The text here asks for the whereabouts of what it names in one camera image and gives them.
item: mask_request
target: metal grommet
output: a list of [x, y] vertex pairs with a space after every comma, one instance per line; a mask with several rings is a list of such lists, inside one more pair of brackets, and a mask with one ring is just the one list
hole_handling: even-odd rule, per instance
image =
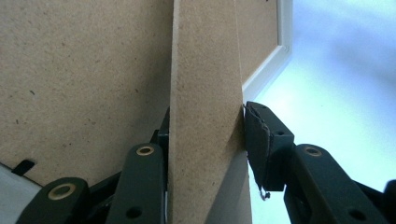
[[149, 154], [154, 152], [154, 147], [140, 147], [136, 153], [139, 156], [148, 156]]
[[322, 155], [321, 151], [316, 149], [316, 148], [312, 148], [312, 147], [306, 147], [304, 148], [304, 152], [310, 156], [314, 156], [314, 157], [319, 157]]
[[76, 190], [76, 185], [66, 183], [58, 185], [49, 192], [49, 199], [56, 201], [70, 196]]

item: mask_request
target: white frame edge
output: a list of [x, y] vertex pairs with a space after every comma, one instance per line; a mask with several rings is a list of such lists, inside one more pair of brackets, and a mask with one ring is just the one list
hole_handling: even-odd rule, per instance
[[244, 102], [253, 101], [286, 67], [292, 52], [292, 0], [277, 0], [277, 47], [243, 84]]

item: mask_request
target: brown surface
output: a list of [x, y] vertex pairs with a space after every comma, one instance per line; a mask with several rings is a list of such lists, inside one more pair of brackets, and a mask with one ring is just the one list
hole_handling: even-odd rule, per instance
[[277, 46], [276, 0], [236, 0], [242, 82]]
[[175, 2], [171, 223], [251, 223], [236, 10], [234, 1]]
[[173, 1], [0, 3], [0, 160], [41, 185], [116, 173], [169, 106]]

